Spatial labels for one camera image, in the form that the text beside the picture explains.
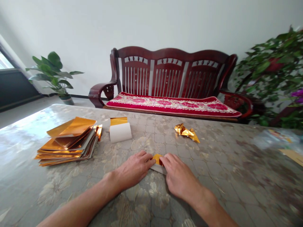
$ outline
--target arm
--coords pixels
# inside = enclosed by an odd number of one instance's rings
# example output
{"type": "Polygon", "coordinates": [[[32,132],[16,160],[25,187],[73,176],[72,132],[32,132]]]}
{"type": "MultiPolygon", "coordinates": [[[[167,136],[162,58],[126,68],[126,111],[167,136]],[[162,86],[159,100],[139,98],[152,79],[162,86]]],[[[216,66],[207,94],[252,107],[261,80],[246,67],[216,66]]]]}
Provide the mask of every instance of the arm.
{"type": "Polygon", "coordinates": [[[103,91],[108,100],[114,98],[114,85],[117,85],[117,82],[112,80],[108,83],[96,84],[89,90],[88,98],[96,108],[103,108],[105,105],[101,100],[103,91]]]}
{"type": "Polygon", "coordinates": [[[139,183],[156,163],[151,154],[141,151],[116,170],[106,174],[91,189],[56,210],[38,226],[87,226],[93,217],[120,192],[139,183]]]}
{"type": "Polygon", "coordinates": [[[245,96],[242,96],[242,95],[239,95],[239,94],[236,94],[236,93],[229,92],[228,89],[220,89],[219,93],[222,93],[222,94],[225,94],[225,95],[230,95],[230,96],[235,96],[239,99],[242,99],[243,101],[245,101],[247,103],[248,110],[245,114],[240,116],[241,119],[247,118],[250,115],[252,115],[252,113],[253,113],[253,103],[249,98],[247,98],[245,96]]]}
{"type": "Polygon", "coordinates": [[[160,160],[167,170],[166,182],[170,192],[187,202],[209,226],[238,226],[215,195],[200,184],[176,155],[168,153],[160,160]]]}

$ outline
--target hand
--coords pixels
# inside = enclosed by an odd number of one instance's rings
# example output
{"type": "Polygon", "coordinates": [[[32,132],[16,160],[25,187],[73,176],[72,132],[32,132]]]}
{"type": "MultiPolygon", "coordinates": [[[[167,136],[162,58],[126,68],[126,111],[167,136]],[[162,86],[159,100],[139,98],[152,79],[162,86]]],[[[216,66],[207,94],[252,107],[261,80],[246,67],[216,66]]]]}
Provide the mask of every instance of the hand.
{"type": "Polygon", "coordinates": [[[160,160],[167,170],[166,182],[173,195],[193,206],[198,200],[204,200],[201,197],[205,193],[209,194],[210,191],[200,184],[190,168],[178,156],[168,153],[160,157],[160,160]]]}
{"type": "Polygon", "coordinates": [[[149,168],[156,163],[156,160],[150,160],[152,157],[152,154],[142,150],[130,156],[126,162],[114,170],[118,175],[121,191],[135,186],[147,175],[149,168]]]}

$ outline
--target bench armrest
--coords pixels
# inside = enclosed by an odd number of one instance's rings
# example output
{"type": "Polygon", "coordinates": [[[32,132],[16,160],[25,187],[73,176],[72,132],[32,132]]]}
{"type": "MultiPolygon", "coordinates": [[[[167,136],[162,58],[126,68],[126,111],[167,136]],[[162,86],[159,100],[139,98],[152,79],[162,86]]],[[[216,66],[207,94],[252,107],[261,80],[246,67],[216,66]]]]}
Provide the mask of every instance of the bench armrest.
{"type": "Polygon", "coordinates": [[[228,89],[220,89],[219,93],[237,97],[237,98],[239,98],[239,99],[241,99],[241,100],[243,100],[244,102],[247,103],[248,110],[245,114],[242,114],[240,116],[241,119],[245,119],[245,118],[249,117],[250,115],[252,115],[252,113],[253,113],[253,102],[249,98],[247,98],[245,96],[242,96],[242,95],[239,95],[239,94],[236,94],[236,93],[233,93],[233,92],[230,92],[228,89]]]}
{"type": "Polygon", "coordinates": [[[111,80],[108,83],[96,84],[90,89],[88,98],[96,108],[103,108],[105,105],[101,100],[102,92],[105,93],[105,96],[108,98],[108,100],[114,98],[114,85],[117,85],[117,81],[111,80]]]}

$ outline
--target red seat cushion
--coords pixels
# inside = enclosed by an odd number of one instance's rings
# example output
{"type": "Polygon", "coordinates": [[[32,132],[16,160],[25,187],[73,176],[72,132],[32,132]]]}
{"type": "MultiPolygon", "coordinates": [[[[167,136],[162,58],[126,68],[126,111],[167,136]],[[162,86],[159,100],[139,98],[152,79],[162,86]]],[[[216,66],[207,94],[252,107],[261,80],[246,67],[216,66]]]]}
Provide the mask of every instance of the red seat cushion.
{"type": "Polygon", "coordinates": [[[205,99],[169,98],[132,95],[121,92],[105,104],[108,107],[151,111],[167,114],[211,117],[239,117],[242,114],[220,102],[216,97],[205,99]]]}

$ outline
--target table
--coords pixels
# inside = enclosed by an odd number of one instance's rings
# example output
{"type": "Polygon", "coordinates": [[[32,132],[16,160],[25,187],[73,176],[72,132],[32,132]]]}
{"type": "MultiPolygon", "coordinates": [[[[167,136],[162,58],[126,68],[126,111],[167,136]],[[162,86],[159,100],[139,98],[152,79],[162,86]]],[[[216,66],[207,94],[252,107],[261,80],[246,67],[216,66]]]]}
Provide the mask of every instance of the table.
{"type": "MultiPolygon", "coordinates": [[[[264,128],[207,120],[52,105],[0,130],[0,226],[36,226],[144,149],[183,160],[240,226],[289,226],[302,216],[303,170],[277,150],[259,150],[252,138],[264,128]],[[36,151],[46,131],[76,116],[103,124],[93,157],[40,167],[36,151]],[[132,140],[110,143],[110,117],[128,117],[132,140]],[[201,143],[176,135],[194,128],[201,143]]],[[[162,174],[149,170],[135,187],[111,201],[90,226],[204,226],[185,202],[168,192],[162,174]]]]}

